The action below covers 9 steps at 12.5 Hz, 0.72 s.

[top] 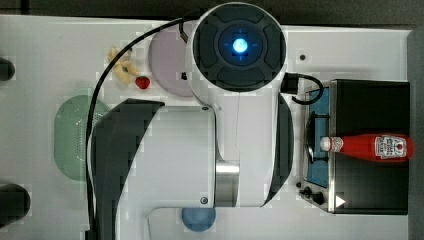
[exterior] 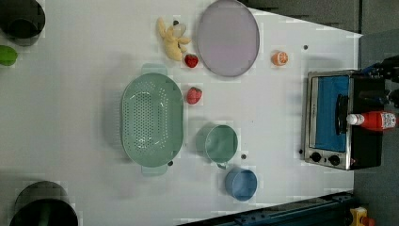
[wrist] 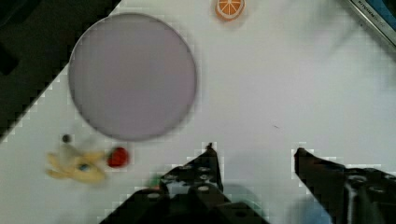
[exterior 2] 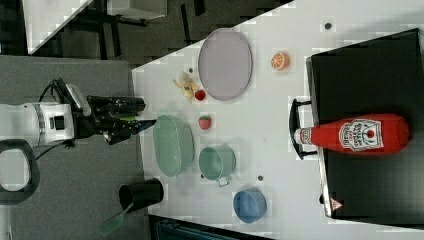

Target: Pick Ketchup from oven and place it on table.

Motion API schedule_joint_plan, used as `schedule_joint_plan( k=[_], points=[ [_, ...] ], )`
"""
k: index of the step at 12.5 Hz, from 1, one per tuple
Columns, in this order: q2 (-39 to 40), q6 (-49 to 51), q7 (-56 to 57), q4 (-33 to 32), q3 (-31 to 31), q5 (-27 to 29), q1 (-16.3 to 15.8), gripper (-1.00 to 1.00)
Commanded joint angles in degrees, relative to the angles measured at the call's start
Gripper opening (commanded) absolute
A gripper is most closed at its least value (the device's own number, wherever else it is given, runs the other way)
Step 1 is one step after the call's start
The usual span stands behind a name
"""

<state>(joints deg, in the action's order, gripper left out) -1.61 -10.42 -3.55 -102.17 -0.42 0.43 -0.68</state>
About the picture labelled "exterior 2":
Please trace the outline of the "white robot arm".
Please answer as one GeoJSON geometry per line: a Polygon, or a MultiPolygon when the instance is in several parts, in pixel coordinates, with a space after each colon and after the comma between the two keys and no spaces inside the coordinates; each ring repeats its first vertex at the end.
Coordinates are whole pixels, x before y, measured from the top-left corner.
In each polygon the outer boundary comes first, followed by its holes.
{"type": "Polygon", "coordinates": [[[150,127],[153,120],[138,120],[145,102],[136,97],[84,95],[62,79],[44,89],[51,102],[38,100],[1,106],[1,203],[16,205],[30,198],[40,182],[35,150],[57,146],[73,148],[79,139],[100,135],[109,145],[129,139],[150,127]]]}

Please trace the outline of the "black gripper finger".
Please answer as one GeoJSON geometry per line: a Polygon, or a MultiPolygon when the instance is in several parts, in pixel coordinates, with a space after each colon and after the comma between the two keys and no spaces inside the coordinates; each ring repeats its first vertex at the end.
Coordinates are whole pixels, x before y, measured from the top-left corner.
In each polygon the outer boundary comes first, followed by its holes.
{"type": "Polygon", "coordinates": [[[135,97],[88,96],[87,101],[96,113],[136,113],[145,109],[144,100],[135,97]]]}
{"type": "Polygon", "coordinates": [[[120,117],[120,120],[132,134],[138,134],[154,126],[156,123],[156,119],[139,120],[135,116],[120,117]]]}

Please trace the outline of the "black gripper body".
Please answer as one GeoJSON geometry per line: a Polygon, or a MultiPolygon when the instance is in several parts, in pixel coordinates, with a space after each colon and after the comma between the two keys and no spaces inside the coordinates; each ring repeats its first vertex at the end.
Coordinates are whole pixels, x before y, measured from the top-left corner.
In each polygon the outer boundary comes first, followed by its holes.
{"type": "Polygon", "coordinates": [[[96,113],[88,103],[90,113],[85,116],[84,109],[77,106],[77,101],[72,97],[71,91],[65,82],[59,78],[53,81],[53,89],[56,91],[61,104],[71,106],[71,114],[74,124],[74,137],[63,142],[64,145],[74,145],[77,139],[89,138],[93,135],[106,134],[106,142],[114,145],[129,139],[133,134],[125,127],[119,115],[135,116],[136,113],[100,112],[96,113]]]}

